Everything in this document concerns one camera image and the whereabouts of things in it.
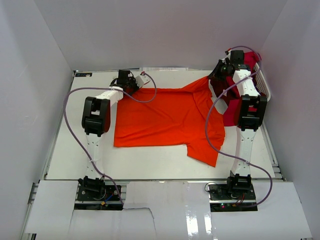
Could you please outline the orange t shirt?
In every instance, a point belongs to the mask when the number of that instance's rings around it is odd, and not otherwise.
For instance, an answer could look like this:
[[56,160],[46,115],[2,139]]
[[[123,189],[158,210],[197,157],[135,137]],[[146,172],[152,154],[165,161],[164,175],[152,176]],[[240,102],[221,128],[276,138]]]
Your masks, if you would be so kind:
[[188,157],[215,167],[225,126],[212,104],[206,76],[182,88],[143,88],[117,103],[113,145],[186,145]]

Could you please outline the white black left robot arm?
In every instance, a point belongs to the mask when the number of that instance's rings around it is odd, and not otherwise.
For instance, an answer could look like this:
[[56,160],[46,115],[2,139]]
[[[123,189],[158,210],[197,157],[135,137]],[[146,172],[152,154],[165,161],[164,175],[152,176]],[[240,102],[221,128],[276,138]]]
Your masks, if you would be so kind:
[[89,162],[88,174],[97,174],[95,179],[85,176],[79,180],[80,185],[95,200],[106,196],[105,177],[96,168],[103,163],[103,148],[101,144],[111,126],[111,107],[118,103],[128,93],[130,96],[149,82],[143,75],[134,76],[129,70],[119,70],[118,77],[112,80],[109,89],[84,101],[81,125],[85,132]]

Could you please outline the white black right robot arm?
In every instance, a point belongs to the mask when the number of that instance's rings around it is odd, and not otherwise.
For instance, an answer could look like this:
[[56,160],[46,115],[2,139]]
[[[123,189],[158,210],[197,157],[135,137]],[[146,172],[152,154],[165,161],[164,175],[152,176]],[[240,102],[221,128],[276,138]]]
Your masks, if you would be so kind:
[[236,150],[230,175],[226,182],[226,195],[236,200],[243,199],[252,188],[251,155],[256,133],[263,123],[268,98],[261,95],[254,83],[259,72],[245,62],[242,46],[228,49],[226,56],[220,59],[209,77],[213,80],[227,80],[231,83],[222,93],[232,90],[238,93],[233,122],[236,126]]

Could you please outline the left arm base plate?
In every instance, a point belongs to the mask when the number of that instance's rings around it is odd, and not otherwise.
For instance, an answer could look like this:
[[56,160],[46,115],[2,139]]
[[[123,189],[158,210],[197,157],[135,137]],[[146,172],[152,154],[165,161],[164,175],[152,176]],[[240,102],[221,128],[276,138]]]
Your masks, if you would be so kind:
[[75,210],[93,211],[121,211],[123,205],[120,202],[121,186],[105,185],[102,193],[93,192],[78,186],[74,203]]

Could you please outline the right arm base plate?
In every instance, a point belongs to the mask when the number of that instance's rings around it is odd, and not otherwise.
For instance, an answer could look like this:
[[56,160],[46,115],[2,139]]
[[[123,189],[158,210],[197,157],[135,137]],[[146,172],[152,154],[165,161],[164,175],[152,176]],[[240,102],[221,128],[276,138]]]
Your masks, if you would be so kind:
[[246,192],[229,192],[226,183],[208,182],[204,186],[204,191],[208,193],[212,213],[258,211],[258,207],[254,206],[257,201],[252,185]]

